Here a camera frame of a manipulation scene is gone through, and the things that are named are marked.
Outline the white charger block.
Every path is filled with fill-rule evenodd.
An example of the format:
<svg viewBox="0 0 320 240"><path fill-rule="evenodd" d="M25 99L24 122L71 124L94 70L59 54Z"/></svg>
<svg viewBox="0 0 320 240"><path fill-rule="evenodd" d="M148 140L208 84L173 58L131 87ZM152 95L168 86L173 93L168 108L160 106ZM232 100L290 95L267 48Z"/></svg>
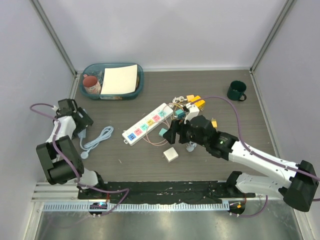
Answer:
<svg viewBox="0 0 320 240"><path fill-rule="evenodd" d="M179 157L179 154L174 147L171 147L163 152L163 156L167 160L167 162L170 163L173 160L177 159Z"/></svg>

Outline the white power strip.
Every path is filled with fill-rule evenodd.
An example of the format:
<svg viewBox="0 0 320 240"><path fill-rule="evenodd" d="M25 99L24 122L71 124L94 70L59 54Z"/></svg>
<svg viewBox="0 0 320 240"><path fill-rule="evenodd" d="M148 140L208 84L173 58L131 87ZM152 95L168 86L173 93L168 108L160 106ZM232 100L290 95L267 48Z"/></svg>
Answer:
<svg viewBox="0 0 320 240"><path fill-rule="evenodd" d="M145 115L141 120L133 126L124 130L122 133L123 142L133 146L143 139L148 132L151 132L161 123L164 123L173 115L173 109L166 103L162 103L149 114Z"/></svg>

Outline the orange USB charger plug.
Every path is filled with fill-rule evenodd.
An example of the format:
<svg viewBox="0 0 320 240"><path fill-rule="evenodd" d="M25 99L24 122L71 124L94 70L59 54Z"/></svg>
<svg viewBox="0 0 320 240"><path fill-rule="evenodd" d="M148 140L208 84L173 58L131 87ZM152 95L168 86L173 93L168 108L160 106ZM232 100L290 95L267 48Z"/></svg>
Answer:
<svg viewBox="0 0 320 240"><path fill-rule="evenodd" d="M186 96L186 99L187 99L188 102L191 102L194 98L195 98L194 95L187 95Z"/></svg>

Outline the yellow cube socket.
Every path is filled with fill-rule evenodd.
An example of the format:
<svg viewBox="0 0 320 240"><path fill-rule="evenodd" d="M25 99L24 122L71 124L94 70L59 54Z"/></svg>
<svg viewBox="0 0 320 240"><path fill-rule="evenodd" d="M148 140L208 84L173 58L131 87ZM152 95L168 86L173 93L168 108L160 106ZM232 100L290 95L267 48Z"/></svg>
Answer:
<svg viewBox="0 0 320 240"><path fill-rule="evenodd" d="M200 111L203 111L206 105L205 100L203 100L199 95L195 96L191 103L198 107Z"/></svg>

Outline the pale yellow USB charger plug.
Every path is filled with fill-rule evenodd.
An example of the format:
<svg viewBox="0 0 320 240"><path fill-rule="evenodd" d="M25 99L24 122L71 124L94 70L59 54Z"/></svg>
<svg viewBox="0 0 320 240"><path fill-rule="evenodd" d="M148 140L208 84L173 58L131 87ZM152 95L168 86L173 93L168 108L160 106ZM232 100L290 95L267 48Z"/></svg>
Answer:
<svg viewBox="0 0 320 240"><path fill-rule="evenodd" d="M211 119L211 124L212 124L212 126L213 126L215 129L218 127L218 122L217 122L217 120L214 119L214 118Z"/></svg>

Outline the teal USB charger plug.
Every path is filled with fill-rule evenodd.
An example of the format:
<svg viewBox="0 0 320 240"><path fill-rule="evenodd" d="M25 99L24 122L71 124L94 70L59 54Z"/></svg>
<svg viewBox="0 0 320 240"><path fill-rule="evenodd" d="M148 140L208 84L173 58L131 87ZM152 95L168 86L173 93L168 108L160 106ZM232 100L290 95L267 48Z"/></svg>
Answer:
<svg viewBox="0 0 320 240"><path fill-rule="evenodd" d="M183 119L185 118L186 113L182 109L178 109L174 112L174 117L177 119Z"/></svg>

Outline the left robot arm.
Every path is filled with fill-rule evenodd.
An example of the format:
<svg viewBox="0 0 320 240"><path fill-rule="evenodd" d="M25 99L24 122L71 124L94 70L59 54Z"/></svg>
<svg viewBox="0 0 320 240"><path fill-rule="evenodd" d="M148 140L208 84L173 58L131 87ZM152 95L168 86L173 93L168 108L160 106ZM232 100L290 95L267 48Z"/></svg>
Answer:
<svg viewBox="0 0 320 240"><path fill-rule="evenodd" d="M36 147L46 180L51 185L75 182L79 191L97 200L102 199L107 188L101 175L84 167L81 156L72 142L79 133L92 126L94 121L71 98L59 100L57 107L45 104L55 111L55 116L37 111L34 109L36 106L39 104L33 104L30 110L50 118L53 122L49 138Z"/></svg>

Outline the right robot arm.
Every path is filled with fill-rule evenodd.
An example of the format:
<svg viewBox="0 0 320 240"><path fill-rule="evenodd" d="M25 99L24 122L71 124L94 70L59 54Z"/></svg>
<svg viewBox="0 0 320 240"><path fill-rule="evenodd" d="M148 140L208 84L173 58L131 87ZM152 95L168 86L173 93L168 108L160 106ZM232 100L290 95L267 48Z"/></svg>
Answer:
<svg viewBox="0 0 320 240"><path fill-rule="evenodd" d="M217 131L202 115L191 120L172 120L163 138L172 145L177 135L181 144L196 143L216 158L247 166L263 174L253 176L240 171L232 172L225 186L230 197L236 198L242 193L262 194L282 199L298 211L310 210L320 183L310 162L290 162L257 150L234 135Z"/></svg>

